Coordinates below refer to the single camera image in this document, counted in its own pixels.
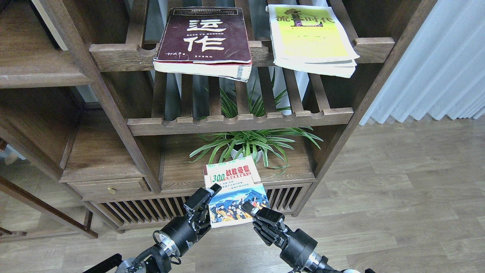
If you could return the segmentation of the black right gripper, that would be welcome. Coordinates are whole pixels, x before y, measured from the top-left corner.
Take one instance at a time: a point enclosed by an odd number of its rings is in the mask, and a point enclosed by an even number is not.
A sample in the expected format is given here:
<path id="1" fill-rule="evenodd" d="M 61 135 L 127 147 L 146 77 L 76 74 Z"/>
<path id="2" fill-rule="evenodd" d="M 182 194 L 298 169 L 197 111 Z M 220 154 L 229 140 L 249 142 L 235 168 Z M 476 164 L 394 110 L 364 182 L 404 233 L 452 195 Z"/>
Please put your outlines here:
<path id="1" fill-rule="evenodd" d="M 282 213 L 265 207 L 253 206 L 246 201 L 241 209 L 253 217 L 253 229 L 266 245 L 281 249 L 280 258 L 292 271 L 325 271 L 329 270 L 328 258 L 315 252 L 317 241 L 310 235 L 296 229 L 292 231 L 284 224 Z"/>

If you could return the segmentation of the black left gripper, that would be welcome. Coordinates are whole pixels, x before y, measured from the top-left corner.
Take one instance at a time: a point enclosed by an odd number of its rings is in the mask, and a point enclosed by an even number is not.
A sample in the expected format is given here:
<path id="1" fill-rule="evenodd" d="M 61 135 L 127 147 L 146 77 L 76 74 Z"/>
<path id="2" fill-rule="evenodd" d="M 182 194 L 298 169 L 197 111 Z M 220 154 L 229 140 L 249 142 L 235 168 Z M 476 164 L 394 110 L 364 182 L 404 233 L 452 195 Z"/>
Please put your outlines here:
<path id="1" fill-rule="evenodd" d="M 155 243 L 168 256 L 183 256 L 196 242 L 211 230 L 208 203 L 222 187 L 199 188 L 184 203 L 187 214 L 175 217 L 161 230 L 153 233 Z"/>

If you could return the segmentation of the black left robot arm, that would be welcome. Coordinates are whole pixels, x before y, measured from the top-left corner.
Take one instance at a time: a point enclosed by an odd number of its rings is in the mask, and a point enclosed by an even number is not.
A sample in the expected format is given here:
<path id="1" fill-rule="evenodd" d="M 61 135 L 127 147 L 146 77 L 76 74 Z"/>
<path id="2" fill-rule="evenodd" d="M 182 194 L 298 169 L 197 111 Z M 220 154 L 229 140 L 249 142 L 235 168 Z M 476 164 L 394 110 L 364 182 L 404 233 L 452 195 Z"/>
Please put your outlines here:
<path id="1" fill-rule="evenodd" d="M 105 273 L 117 268 L 117 273 L 168 273 L 171 265 L 180 265 L 180 257 L 211 229 L 208 204 L 221 189 L 218 184 L 207 190 L 199 188 L 185 202 L 186 214 L 154 231 L 155 244 L 136 258 L 122 260 L 121 254 L 114 254 L 86 272 Z"/>

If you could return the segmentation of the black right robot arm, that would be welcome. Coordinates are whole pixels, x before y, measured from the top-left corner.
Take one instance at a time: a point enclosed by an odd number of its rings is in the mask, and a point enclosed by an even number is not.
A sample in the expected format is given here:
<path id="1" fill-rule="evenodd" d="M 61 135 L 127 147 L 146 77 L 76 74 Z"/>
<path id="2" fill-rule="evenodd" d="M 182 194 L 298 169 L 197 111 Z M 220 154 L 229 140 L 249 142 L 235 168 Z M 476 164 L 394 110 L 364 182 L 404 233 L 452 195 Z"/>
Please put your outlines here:
<path id="1" fill-rule="evenodd" d="M 253 217 L 253 229 L 270 246 L 281 249 L 280 258 L 292 268 L 291 272 L 337 273 L 327 264 L 328 258 L 314 251 L 317 241 L 301 229 L 291 231 L 284 224 L 285 216 L 272 209 L 258 209 L 245 202 L 242 209 Z"/>

